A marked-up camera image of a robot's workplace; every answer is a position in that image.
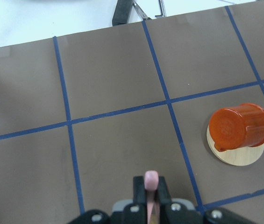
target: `wooden coaster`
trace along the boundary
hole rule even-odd
[[[258,160],[264,151],[264,144],[257,147],[242,147],[224,152],[218,152],[207,126],[207,142],[212,152],[223,162],[234,166],[247,166]]]

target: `upside-down orange cup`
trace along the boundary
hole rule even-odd
[[[212,115],[209,131],[219,152],[260,146],[264,144],[264,108],[251,103],[221,108]]]

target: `grid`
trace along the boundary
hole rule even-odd
[[[62,87],[66,121],[60,122],[60,123],[55,123],[52,125],[32,128],[32,129],[28,129],[28,130],[24,130],[24,131],[18,131],[18,132],[14,132],[14,133],[3,134],[3,135],[0,135],[0,140],[67,126],[69,141],[70,141],[70,148],[71,148],[72,165],[73,165],[76,190],[77,190],[77,198],[78,198],[78,203],[79,203],[79,210],[80,210],[80,213],[83,213],[85,211],[85,208],[84,208],[84,204],[83,204],[83,194],[82,194],[82,188],[81,188],[81,181],[80,181],[80,175],[79,175],[78,160],[77,160],[77,155],[76,155],[75,140],[74,140],[72,125],[91,121],[91,120],[96,120],[96,119],[100,119],[100,118],[112,117],[112,116],[116,116],[116,115],[121,115],[121,114],[126,114],[126,113],[130,113],[130,112],[135,112],[135,111],[139,111],[139,110],[144,110],[144,109],[148,109],[148,108],[166,105],[168,107],[168,110],[169,110],[169,113],[171,116],[172,124],[174,126],[174,130],[175,130],[178,142],[179,142],[179,146],[180,146],[180,149],[181,149],[181,152],[182,152],[185,164],[186,164],[186,168],[188,171],[188,175],[189,175],[190,180],[191,180],[192,188],[193,188],[193,191],[194,191],[194,194],[196,197],[196,201],[197,201],[196,209],[197,209],[197,211],[199,211],[200,213],[203,214],[205,210],[210,209],[212,207],[222,206],[222,205],[226,205],[229,203],[234,203],[234,202],[249,199],[252,197],[264,195],[264,189],[262,189],[262,190],[255,192],[255,193],[252,193],[252,194],[243,194],[243,195],[219,200],[216,202],[203,204],[201,196],[200,196],[200,191],[199,191],[198,185],[197,185],[196,180],[195,180],[195,175],[193,173],[191,162],[190,162],[190,159],[187,155],[187,150],[186,150],[186,147],[184,145],[183,137],[182,137],[182,134],[181,134],[181,131],[180,131],[177,119],[176,119],[175,111],[174,111],[173,106],[172,106],[172,104],[176,103],[176,102],[181,102],[181,101],[186,101],[186,100],[190,100],[190,99],[210,96],[210,95],[214,95],[214,94],[218,94],[218,93],[224,93],[224,92],[243,89],[243,88],[252,87],[252,86],[259,86],[262,90],[263,95],[264,95],[264,79],[261,79],[261,77],[258,74],[256,66],[253,62],[253,59],[250,56],[249,50],[246,47],[246,44],[245,44],[245,42],[241,36],[241,33],[240,33],[240,31],[236,25],[236,22],[233,18],[233,15],[232,15],[229,7],[225,7],[225,10],[229,16],[231,25],[233,26],[234,31],[238,37],[238,40],[241,43],[243,51],[247,57],[247,60],[249,61],[249,64],[251,66],[251,69],[253,70],[253,73],[254,73],[257,81],[239,84],[239,85],[234,85],[234,86],[230,86],[230,87],[225,87],[225,88],[221,88],[221,89],[217,89],[217,90],[211,90],[211,91],[196,93],[196,94],[192,94],[192,95],[188,95],[188,96],[182,96],[182,97],[178,97],[178,98],[170,98],[166,84],[165,84],[165,80],[163,78],[163,74],[162,74],[162,71],[161,71],[161,68],[160,68],[160,65],[158,62],[157,54],[156,54],[155,49],[154,49],[153,41],[150,37],[149,29],[146,25],[146,22],[143,21],[142,22],[143,31],[144,31],[145,36],[147,38],[148,46],[149,46],[151,56],[153,58],[156,70],[157,70],[158,78],[159,78],[160,84],[162,86],[162,90],[163,90],[163,93],[165,96],[165,100],[154,102],[154,103],[149,103],[149,104],[145,104],[145,105],[140,105],[140,106],[134,106],[134,107],[130,107],[127,109],[121,109],[121,110],[116,110],[116,111],[112,111],[112,112],[106,112],[106,113],[102,113],[102,114],[92,115],[92,116],[88,116],[88,117],[71,119],[70,105],[69,105],[66,83],[65,83],[65,78],[64,78],[64,72],[63,72],[63,67],[62,67],[62,58],[60,55],[57,38],[54,37],[53,42],[54,42],[57,65],[58,65],[58,70],[59,70],[59,75],[60,75],[60,83],[61,83],[61,87]]]

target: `table surface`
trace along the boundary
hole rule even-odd
[[[146,170],[264,223],[264,153],[235,167],[207,144],[211,114],[245,102],[264,108],[264,1],[2,47],[0,223],[110,214]]]
[[[254,0],[164,0],[167,16]],[[158,0],[137,0],[152,19]],[[117,0],[0,0],[0,47],[112,26]],[[129,23],[140,21],[134,9]]]

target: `pink eraser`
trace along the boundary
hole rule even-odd
[[[158,188],[159,174],[155,170],[149,170],[145,172],[144,187],[146,190],[154,191]]]

